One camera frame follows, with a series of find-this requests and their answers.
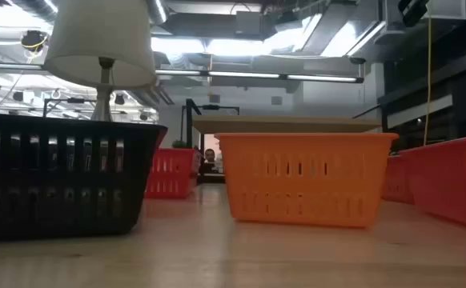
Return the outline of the red slotted plastic basket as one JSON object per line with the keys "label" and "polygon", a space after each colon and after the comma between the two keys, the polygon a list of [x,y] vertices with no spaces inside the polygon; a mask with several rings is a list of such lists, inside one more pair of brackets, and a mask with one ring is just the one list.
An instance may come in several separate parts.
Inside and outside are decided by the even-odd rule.
{"label": "red slotted plastic basket", "polygon": [[183,148],[160,148],[147,180],[146,198],[187,198],[197,185],[200,153]]}
{"label": "red slotted plastic basket", "polygon": [[466,138],[402,150],[400,156],[415,205],[466,225]]}
{"label": "red slotted plastic basket", "polygon": [[413,195],[408,185],[406,162],[400,155],[388,158],[382,199],[407,204],[414,203]]}

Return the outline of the orange slotted plastic basket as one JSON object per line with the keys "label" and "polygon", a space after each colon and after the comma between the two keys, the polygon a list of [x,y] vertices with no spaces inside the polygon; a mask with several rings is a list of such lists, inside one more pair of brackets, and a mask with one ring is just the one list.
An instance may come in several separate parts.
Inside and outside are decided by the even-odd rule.
{"label": "orange slotted plastic basket", "polygon": [[231,216],[240,221],[372,226],[392,133],[221,133]]}

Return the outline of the black slotted plastic basket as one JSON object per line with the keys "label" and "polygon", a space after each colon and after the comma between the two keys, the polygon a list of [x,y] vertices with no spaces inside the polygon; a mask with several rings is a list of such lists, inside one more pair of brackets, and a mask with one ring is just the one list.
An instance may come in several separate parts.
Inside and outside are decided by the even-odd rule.
{"label": "black slotted plastic basket", "polygon": [[166,133],[0,114],[0,240],[128,233]]}

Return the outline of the wooden shelf black metal legs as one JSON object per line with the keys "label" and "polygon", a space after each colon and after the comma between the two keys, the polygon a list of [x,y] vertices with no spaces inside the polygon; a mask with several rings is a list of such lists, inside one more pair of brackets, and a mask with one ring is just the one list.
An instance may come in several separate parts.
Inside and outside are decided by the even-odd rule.
{"label": "wooden shelf black metal legs", "polygon": [[317,118],[295,116],[205,115],[191,99],[182,106],[183,130],[195,128],[201,134],[220,133],[364,133],[380,127],[362,118]]}

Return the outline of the person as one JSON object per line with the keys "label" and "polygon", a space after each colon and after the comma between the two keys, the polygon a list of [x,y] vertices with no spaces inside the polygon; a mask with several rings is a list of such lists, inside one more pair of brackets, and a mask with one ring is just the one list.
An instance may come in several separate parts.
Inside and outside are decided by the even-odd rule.
{"label": "person", "polygon": [[215,165],[215,152],[213,151],[213,149],[205,150],[204,162],[200,166],[200,172],[202,174],[213,174],[218,172],[218,169]]}

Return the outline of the long ceiling light bar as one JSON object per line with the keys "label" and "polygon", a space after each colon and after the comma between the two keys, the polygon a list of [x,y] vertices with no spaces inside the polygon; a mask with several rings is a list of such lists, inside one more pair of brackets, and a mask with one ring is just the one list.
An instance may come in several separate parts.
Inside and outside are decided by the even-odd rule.
{"label": "long ceiling light bar", "polygon": [[362,83],[364,78],[321,74],[273,74],[218,70],[156,70],[157,75],[186,77],[259,78],[284,81]]}

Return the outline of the white shade table lamp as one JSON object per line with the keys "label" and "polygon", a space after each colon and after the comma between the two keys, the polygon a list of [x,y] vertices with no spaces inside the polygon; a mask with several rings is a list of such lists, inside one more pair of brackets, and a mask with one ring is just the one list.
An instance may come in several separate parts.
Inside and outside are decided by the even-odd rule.
{"label": "white shade table lamp", "polygon": [[64,0],[44,68],[97,90],[91,119],[110,122],[110,96],[156,83],[146,0]]}

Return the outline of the black background frame bar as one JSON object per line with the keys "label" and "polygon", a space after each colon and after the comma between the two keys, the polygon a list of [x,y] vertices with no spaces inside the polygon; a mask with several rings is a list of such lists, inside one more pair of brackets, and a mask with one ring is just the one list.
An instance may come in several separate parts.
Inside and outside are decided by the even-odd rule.
{"label": "black background frame bar", "polygon": [[219,105],[214,105],[214,104],[202,105],[202,106],[198,106],[198,108],[202,110],[236,110],[237,113],[239,113],[240,111],[240,108],[237,106],[219,106]]}

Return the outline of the silver round ceiling duct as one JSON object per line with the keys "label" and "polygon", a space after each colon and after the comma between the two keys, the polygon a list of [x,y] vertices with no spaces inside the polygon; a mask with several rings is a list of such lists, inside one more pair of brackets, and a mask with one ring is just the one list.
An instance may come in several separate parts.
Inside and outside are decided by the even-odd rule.
{"label": "silver round ceiling duct", "polygon": [[152,25],[160,25],[169,18],[169,10],[165,0],[146,0],[148,14]]}

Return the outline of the black background rig frame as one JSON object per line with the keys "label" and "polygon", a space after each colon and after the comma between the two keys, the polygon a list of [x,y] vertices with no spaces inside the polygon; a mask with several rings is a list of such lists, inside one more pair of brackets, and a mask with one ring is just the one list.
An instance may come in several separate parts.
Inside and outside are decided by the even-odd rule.
{"label": "black background rig frame", "polygon": [[[51,102],[54,102],[54,105],[51,108],[48,108]],[[95,104],[96,100],[85,99],[85,98],[45,98],[44,103],[43,103],[42,117],[45,118],[61,102],[67,102],[70,104],[83,104],[83,103],[88,102],[88,103]]]}

